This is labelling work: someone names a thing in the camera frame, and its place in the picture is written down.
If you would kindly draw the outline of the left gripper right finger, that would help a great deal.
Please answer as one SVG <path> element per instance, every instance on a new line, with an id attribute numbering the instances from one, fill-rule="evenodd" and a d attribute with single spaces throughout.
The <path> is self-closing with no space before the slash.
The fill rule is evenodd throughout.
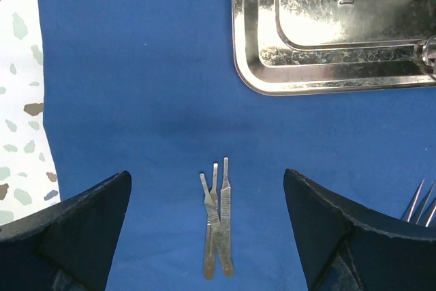
<path id="1" fill-rule="evenodd" d="M 283 178 L 287 210 L 309 290 L 434 290 L 435 188 L 424 224 L 393 218 L 301 173 Z"/>

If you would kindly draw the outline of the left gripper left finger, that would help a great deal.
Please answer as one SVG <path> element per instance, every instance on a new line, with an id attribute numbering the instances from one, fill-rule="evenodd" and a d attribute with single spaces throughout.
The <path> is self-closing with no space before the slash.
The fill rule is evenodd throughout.
<path id="1" fill-rule="evenodd" d="M 122 171 L 1 226 L 2 290 L 105 290 L 131 195 Z"/>

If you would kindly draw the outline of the steel tweezers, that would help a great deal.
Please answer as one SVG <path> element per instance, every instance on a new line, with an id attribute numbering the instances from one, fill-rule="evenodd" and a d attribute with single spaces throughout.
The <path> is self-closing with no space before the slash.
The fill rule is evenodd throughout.
<path id="1" fill-rule="evenodd" d="M 416 207 L 416 203 L 418 201 L 418 198 L 420 196 L 420 192 L 422 189 L 422 186 L 424 184 L 424 179 L 422 179 L 422 181 L 420 182 L 418 188 L 415 191 L 415 194 L 412 196 L 409 205 L 407 206 L 403 216 L 402 216 L 402 220 L 406 221 L 406 222 L 410 222 L 411 221 L 411 216 L 414 213 L 415 207 Z"/>
<path id="2" fill-rule="evenodd" d="M 425 212 L 426 212 L 427 203 L 429 202 L 429 200 L 432 196 L 434 188 L 435 188 L 435 182 L 433 182 L 432 186 L 427 191 L 426 195 L 423 197 L 420 204 L 418 205 L 418 207 L 414 213 L 414 218 L 412 219 L 412 221 L 415 224 L 418 224 L 418 225 L 424 224 L 424 220 L 425 220 L 424 216 L 426 215 Z"/>

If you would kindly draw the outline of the steel scalpel handle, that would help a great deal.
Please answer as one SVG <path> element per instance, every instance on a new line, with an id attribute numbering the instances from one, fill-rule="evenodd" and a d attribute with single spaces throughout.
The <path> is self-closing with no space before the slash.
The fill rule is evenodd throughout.
<path id="1" fill-rule="evenodd" d="M 226 277 L 232 277 L 234 275 L 234 267 L 232 264 L 229 251 L 226 249 L 225 235 L 221 226 L 221 221 L 215 203 L 208 190 L 206 183 L 206 177 L 204 173 L 200 173 L 200 180 L 204 190 L 204 206 L 208 215 L 208 220 L 211 225 L 211 235 L 215 241 L 217 253 L 223 269 L 223 273 Z"/>
<path id="2" fill-rule="evenodd" d="M 217 195 L 217 178 L 218 178 L 218 163 L 213 164 L 213 180 L 210 190 L 211 199 L 214 202 L 215 209 L 218 210 L 218 195 Z M 215 274 L 215 242 L 212 236 L 212 228 L 209 219 L 206 225 L 206 240 L 204 248 L 204 263 L 203 275 L 207 280 L 211 280 Z"/>
<path id="3" fill-rule="evenodd" d="M 231 260 L 231 186 L 229 182 L 229 159 L 223 159 L 223 180 L 221 185 L 220 214 L 221 227 L 223 229 L 223 250 L 225 254 L 224 275 L 231 277 L 234 274 L 234 267 Z"/>

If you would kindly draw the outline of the blue surgical cloth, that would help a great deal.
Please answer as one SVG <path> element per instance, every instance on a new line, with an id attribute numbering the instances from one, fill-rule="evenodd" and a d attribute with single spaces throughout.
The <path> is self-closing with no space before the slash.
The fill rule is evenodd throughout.
<path id="1" fill-rule="evenodd" d="M 109 290 L 305 290 L 286 169 L 400 217 L 435 180 L 435 89 L 270 97 L 238 77 L 231 0 L 39 0 L 44 127 L 69 198 L 122 170 Z M 203 275 L 229 159 L 231 260 Z"/>

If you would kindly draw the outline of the steel surgical scissors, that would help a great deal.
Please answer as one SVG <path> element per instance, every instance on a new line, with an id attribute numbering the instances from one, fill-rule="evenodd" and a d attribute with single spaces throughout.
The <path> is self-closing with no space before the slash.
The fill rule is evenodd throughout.
<path id="1" fill-rule="evenodd" d="M 435 34 L 414 45 L 414 63 L 423 74 L 435 80 Z"/>

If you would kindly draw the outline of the steel instrument tray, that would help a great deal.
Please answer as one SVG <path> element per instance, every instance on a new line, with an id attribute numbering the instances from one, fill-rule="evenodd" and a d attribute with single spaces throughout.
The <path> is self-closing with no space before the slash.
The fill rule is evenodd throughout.
<path id="1" fill-rule="evenodd" d="M 433 86 L 414 45 L 435 0 L 232 0 L 236 71 L 271 96 Z"/>

